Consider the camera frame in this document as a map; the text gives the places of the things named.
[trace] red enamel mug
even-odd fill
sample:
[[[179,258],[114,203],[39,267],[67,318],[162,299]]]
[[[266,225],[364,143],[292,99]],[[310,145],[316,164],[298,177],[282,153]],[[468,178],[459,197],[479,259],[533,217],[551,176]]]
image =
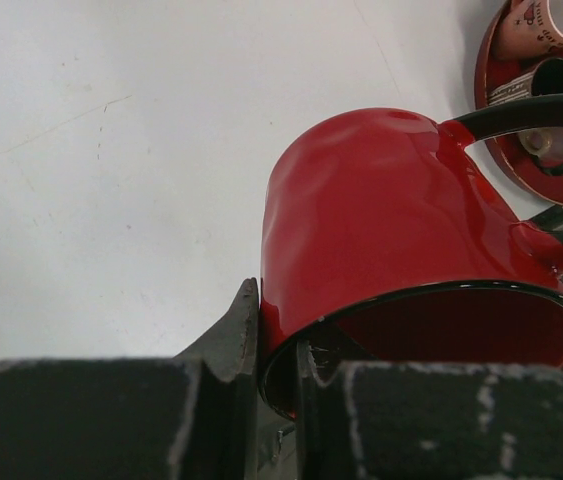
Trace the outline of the red enamel mug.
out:
[[[297,338],[335,325],[384,361],[563,369],[563,232],[515,216],[464,148],[563,127],[563,95],[436,123],[371,108],[299,137],[270,177],[260,390],[292,417]]]

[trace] white table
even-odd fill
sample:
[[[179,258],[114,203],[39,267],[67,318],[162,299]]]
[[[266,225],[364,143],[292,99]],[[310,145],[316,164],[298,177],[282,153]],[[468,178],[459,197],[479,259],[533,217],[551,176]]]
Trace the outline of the white table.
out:
[[[283,150],[356,108],[470,111],[499,6],[0,0],[0,358],[179,352],[258,276]]]

